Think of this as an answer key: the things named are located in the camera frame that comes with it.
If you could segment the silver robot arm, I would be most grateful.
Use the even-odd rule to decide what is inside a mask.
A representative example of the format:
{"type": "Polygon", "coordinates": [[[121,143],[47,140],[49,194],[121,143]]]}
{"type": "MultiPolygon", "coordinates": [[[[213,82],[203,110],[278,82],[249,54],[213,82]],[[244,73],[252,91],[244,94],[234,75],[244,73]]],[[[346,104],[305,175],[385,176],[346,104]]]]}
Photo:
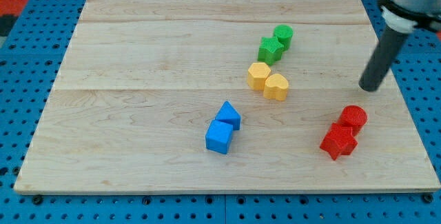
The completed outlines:
{"type": "Polygon", "coordinates": [[[358,82],[367,92],[378,90],[414,30],[440,32],[440,0],[378,0],[378,7],[384,30],[358,82]]]}

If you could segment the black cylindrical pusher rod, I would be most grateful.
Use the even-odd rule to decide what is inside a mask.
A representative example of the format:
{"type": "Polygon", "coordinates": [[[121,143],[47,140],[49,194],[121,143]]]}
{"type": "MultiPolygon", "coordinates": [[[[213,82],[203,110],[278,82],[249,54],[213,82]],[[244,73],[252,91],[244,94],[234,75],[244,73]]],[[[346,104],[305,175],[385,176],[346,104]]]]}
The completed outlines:
{"type": "Polygon", "coordinates": [[[388,25],[385,26],[358,82],[364,91],[378,90],[408,36],[409,34],[395,31],[388,25]]]}

